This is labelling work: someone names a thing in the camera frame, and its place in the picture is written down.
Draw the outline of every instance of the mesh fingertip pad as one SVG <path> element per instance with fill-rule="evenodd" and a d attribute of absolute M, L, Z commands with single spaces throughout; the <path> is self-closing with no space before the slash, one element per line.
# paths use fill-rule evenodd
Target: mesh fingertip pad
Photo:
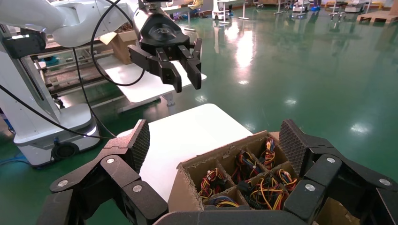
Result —
<path fill-rule="evenodd" d="M 298 176 L 300 175 L 301 165 L 307 149 L 307 145 L 299 137 L 300 134 L 302 134 L 302 131 L 292 120 L 284 120 L 282 122 L 279 144 Z"/>
<path fill-rule="evenodd" d="M 134 170 L 139 173 L 149 150 L 151 140 L 149 124 L 146 120 L 140 120 L 135 127 L 135 138 L 131 142 L 131 150 L 134 157 Z"/>

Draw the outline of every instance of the cardboard box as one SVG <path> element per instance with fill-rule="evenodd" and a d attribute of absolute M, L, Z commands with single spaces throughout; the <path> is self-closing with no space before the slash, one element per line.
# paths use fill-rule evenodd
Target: cardboard box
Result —
<path fill-rule="evenodd" d="M 136 45 L 137 35 L 134 31 L 116 34 L 114 32 L 102 35 L 100 38 L 104 44 L 111 44 L 114 56 L 124 64 L 130 64 L 128 45 Z"/>
<path fill-rule="evenodd" d="M 276 153 L 275 166 L 271 170 L 267 170 L 258 161 L 258 157 L 265 149 L 264 146 L 268 137 L 273 137 L 276 143 L 274 149 Z M 180 163 L 177 167 L 176 179 L 168 200 L 169 211 L 205 210 L 208 200 L 220 195 L 227 195 L 239 205 L 248 206 L 249 204 L 231 179 L 231 173 L 235 168 L 235 155 L 242 150 L 255 157 L 257 164 L 262 170 L 260 174 L 250 179 L 252 184 L 256 184 L 262 177 L 273 176 L 281 168 L 288 171 L 293 178 L 297 178 L 292 166 L 283 154 L 278 140 L 279 132 L 268 133 L 267 131 L 262 131 Z M 209 199 L 202 200 L 198 194 L 201 180 L 208 170 L 215 167 L 219 168 L 220 173 L 226 178 L 226 189 L 211 196 Z M 359 220 L 351 216 L 339 202 L 328 199 L 314 225 L 317 223 L 319 225 L 359 225 Z"/>

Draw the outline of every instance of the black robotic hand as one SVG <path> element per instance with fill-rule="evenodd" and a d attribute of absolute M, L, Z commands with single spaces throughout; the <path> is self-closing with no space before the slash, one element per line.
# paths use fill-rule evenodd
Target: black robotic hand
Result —
<path fill-rule="evenodd" d="M 131 61 L 159 76 L 164 84 L 171 84 L 181 92 L 181 76 L 170 62 L 178 60 L 195 89 L 200 89 L 202 39 L 190 43 L 189 36 L 159 8 L 140 7 L 134 19 L 138 44 L 129 45 Z"/>

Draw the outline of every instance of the workbench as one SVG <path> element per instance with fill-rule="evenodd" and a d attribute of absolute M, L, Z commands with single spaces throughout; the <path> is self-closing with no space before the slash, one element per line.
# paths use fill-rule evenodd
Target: workbench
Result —
<path fill-rule="evenodd" d="M 99 59 L 97 62 L 116 83 L 132 83 L 137 80 L 142 73 L 141 67 L 134 63 L 124 65 L 113 55 Z M 171 61 L 171 63 L 174 64 L 177 71 L 180 73 L 182 88 L 192 86 L 183 66 L 178 61 Z M 206 78 L 206 75 L 202 74 L 202 81 Z M 118 88 L 131 102 L 130 105 L 119 109 L 118 113 L 153 102 L 159 99 L 159 97 L 163 97 L 167 100 L 170 114 L 174 114 L 173 108 L 170 107 L 175 104 L 173 98 L 173 93 L 175 92 L 174 87 L 172 85 L 163 84 L 158 76 L 145 71 L 144 76 L 138 83 L 127 87 L 118 86 Z"/>
<path fill-rule="evenodd" d="M 249 18 L 245 17 L 245 0 L 218 0 L 217 2 L 221 2 L 222 3 L 222 8 L 223 11 L 225 13 L 225 3 L 228 3 L 228 5 L 232 5 L 232 4 L 238 4 L 238 3 L 242 3 L 243 2 L 243 16 L 239 17 L 239 19 L 241 20 L 248 20 Z M 224 16 L 224 20 L 221 21 L 220 23 L 224 23 L 224 24 L 231 24 L 230 22 L 225 21 L 225 17 Z"/>
<path fill-rule="evenodd" d="M 173 13 L 180 13 L 180 12 L 187 12 L 188 14 L 188 28 L 184 28 L 184 30 L 187 31 L 195 31 L 195 29 L 191 28 L 191 14 L 190 14 L 190 7 L 193 7 L 194 5 L 188 5 L 187 7 L 181 7 L 181 6 L 170 6 L 170 7 L 162 7 L 163 11 L 165 11 L 167 14 L 173 14 Z"/>
<path fill-rule="evenodd" d="M 170 196 L 179 163 L 252 135 L 214 104 L 149 123 L 149 131 L 150 147 L 139 175 L 165 201 Z"/>

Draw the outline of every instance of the black cable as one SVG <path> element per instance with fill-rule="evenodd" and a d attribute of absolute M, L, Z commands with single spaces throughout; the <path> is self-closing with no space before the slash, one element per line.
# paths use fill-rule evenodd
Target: black cable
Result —
<path fill-rule="evenodd" d="M 100 27 L 100 25 L 101 25 L 101 23 L 102 23 L 102 20 L 105 18 L 105 16 L 109 13 L 109 11 L 110 11 L 113 7 L 116 7 L 116 8 L 123 14 L 123 16 L 125 16 L 125 17 L 127 18 L 127 20 L 129 21 L 129 23 L 131 23 L 131 25 L 134 26 L 134 25 L 133 25 L 133 21 L 126 15 L 126 13 L 125 13 L 122 9 L 120 9 L 120 8 L 117 6 L 117 4 L 118 4 L 121 0 L 117 0 L 117 1 L 115 1 L 115 2 L 111 2 L 110 0 L 106 0 L 106 1 L 109 2 L 109 3 L 111 3 L 111 6 L 104 12 L 104 14 L 103 14 L 103 15 L 101 16 L 101 18 L 98 20 L 98 23 L 97 23 L 97 25 L 95 26 L 94 32 L 92 33 L 91 43 L 90 43 L 90 54 L 91 54 L 91 59 L 92 59 L 92 62 L 93 62 L 93 64 L 94 64 L 95 68 L 97 69 L 98 73 L 99 73 L 101 76 L 103 76 L 103 77 L 105 78 L 105 80 L 107 80 L 108 82 L 110 82 L 110 83 L 112 83 L 112 84 L 114 84 L 114 85 L 117 85 L 117 86 L 123 86 L 123 87 L 132 86 L 132 85 L 138 83 L 138 82 L 141 80 L 141 78 L 143 77 L 143 75 L 144 75 L 144 73 L 145 73 L 145 70 L 144 70 L 144 69 L 142 69 L 142 74 L 141 74 L 141 76 L 140 76 L 136 81 L 134 81 L 134 82 L 132 82 L 132 83 L 116 83 L 116 82 L 112 81 L 111 79 L 107 78 L 107 76 L 105 76 L 105 75 L 101 72 L 101 70 L 100 70 L 100 68 L 99 68 L 99 66 L 98 66 L 98 64 L 97 64 L 97 62 L 95 61 L 95 58 L 94 58 L 94 39 L 95 39 L 95 35 L 96 35 L 96 33 L 97 33 L 98 28 Z"/>
<path fill-rule="evenodd" d="M 28 104 L 24 103 L 22 100 L 20 100 L 17 96 L 15 96 L 13 93 L 11 93 L 9 90 L 7 90 L 5 87 L 3 87 L 3 85 L 1 85 L 1 84 L 0 84 L 0 90 L 2 90 L 3 92 L 5 92 L 6 94 L 8 94 L 10 97 L 12 97 L 15 101 L 19 102 L 21 105 L 23 105 L 23 106 L 25 106 L 26 108 L 28 108 L 30 111 L 32 111 L 33 113 L 35 113 L 37 116 L 43 118 L 44 120 L 46 120 L 47 122 L 53 124 L 53 125 L 56 126 L 56 127 L 59 127 L 59 128 L 61 128 L 61 129 L 63 129 L 63 130 L 66 130 L 66 131 L 68 131 L 68 132 L 71 132 L 71 133 L 73 133 L 73 134 L 80 135 L 80 136 L 83 136 L 83 137 L 93 137 L 93 138 L 99 138 L 99 139 L 112 139 L 112 138 L 109 138 L 109 137 L 102 137 L 102 136 L 93 136 L 93 135 L 82 134 L 82 133 L 76 132 L 76 131 L 74 131 L 74 130 L 71 130 L 71 129 L 69 129 L 69 128 L 66 128 L 66 127 L 64 127 L 64 126 L 62 126 L 62 125 L 59 125 L 58 123 L 56 123 L 56 122 L 50 120 L 49 118 L 47 118 L 47 117 L 44 116 L 43 114 L 41 114 L 41 113 L 39 113 L 38 111 L 36 111 L 34 108 L 30 107 Z"/>
<path fill-rule="evenodd" d="M 87 105 L 88 105 L 88 107 L 89 107 L 89 109 L 90 109 L 92 115 L 93 115 L 94 118 L 97 120 L 97 122 L 98 122 L 110 135 L 112 135 L 112 137 L 115 138 L 116 135 L 114 135 L 114 134 L 113 134 L 113 133 L 100 121 L 100 119 L 99 119 L 99 118 L 97 117 L 97 115 L 94 113 L 94 110 L 91 108 L 91 105 L 90 105 L 90 103 L 89 103 L 89 101 L 88 101 L 88 98 L 87 98 L 86 91 L 84 90 L 84 85 L 83 85 L 82 77 L 81 77 L 81 75 L 80 75 L 80 68 L 79 68 L 79 62 L 77 61 L 76 49 L 75 49 L 75 48 L 72 48 L 72 50 L 73 50 L 73 55 L 75 56 L 76 69 L 77 69 L 77 76 L 79 77 L 80 86 L 82 87 L 82 91 L 83 91 L 84 98 L 86 99 L 86 103 L 87 103 Z"/>

